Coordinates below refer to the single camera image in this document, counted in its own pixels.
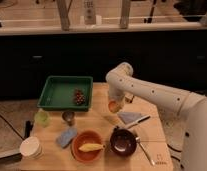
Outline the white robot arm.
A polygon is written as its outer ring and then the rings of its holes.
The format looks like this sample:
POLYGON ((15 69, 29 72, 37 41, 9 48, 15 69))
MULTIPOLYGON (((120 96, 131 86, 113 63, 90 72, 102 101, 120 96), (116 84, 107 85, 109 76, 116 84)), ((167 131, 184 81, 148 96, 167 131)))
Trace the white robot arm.
POLYGON ((207 97, 195 92, 132 77, 133 67, 122 62, 106 74, 108 97, 121 104, 128 92, 186 117, 181 171, 207 171, 207 97))

